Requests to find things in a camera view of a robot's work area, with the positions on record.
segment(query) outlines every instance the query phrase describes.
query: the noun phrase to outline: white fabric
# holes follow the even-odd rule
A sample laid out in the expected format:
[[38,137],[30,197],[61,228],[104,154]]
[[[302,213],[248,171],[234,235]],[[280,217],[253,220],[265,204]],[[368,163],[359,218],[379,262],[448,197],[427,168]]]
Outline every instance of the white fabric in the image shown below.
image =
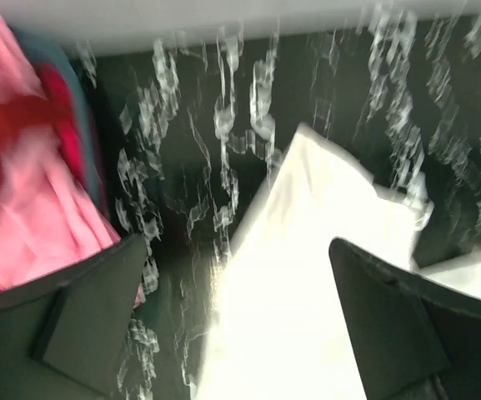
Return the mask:
[[410,269],[418,216],[381,198],[356,160],[306,127],[294,136],[269,194],[267,186],[223,270],[219,323],[210,329],[194,397],[364,399],[329,244],[346,238]]
[[481,299],[481,250],[423,268],[418,273],[446,288]]

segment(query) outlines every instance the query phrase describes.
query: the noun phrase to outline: white wall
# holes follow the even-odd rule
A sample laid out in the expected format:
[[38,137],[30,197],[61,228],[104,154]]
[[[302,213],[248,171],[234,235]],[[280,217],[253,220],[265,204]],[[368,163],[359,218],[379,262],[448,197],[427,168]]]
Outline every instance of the white wall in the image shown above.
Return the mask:
[[[73,45],[88,40],[95,53],[148,49],[154,38],[173,40],[183,30],[190,43],[214,40],[222,25],[246,38],[274,32],[313,31],[358,23],[361,10],[377,0],[0,0],[0,12],[13,23]],[[402,0],[421,18],[436,13],[481,10],[481,0]]]

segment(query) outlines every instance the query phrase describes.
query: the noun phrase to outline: floor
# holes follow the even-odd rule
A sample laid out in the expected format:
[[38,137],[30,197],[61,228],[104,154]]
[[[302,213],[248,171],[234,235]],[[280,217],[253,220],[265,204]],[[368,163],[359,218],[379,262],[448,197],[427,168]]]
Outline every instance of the floor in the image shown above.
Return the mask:
[[[326,363],[349,360],[331,336],[332,235],[376,239],[390,257],[382,238],[419,233],[412,262],[412,246],[391,248],[393,263],[418,270],[481,251],[481,14],[416,22],[388,7],[364,29],[247,42],[239,32],[95,61],[88,73],[123,130],[113,175],[137,216],[122,223],[117,208],[118,219],[144,234],[148,276],[159,274],[113,398],[360,398],[356,374],[341,375],[353,363]],[[260,204],[301,123],[363,171],[350,178],[301,152],[266,215]],[[332,184],[345,196],[321,189]],[[388,210],[404,203],[411,237],[390,231],[368,196]],[[320,217],[329,204],[338,212]],[[246,227],[259,212],[273,224],[255,240]]]

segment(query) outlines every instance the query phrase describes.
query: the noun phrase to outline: teal fabric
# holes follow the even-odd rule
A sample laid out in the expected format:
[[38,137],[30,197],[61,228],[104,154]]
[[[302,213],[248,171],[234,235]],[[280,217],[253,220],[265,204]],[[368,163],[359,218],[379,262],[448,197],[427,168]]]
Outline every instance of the teal fabric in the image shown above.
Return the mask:
[[83,160],[84,187],[93,203],[103,210],[101,203],[101,182],[98,169],[94,163],[94,147],[92,129],[89,123],[88,105],[77,75],[73,71],[66,53],[55,43],[44,37],[22,29],[12,28],[25,57],[34,66],[40,63],[55,67],[66,83],[73,100],[73,114],[81,142],[81,158]]

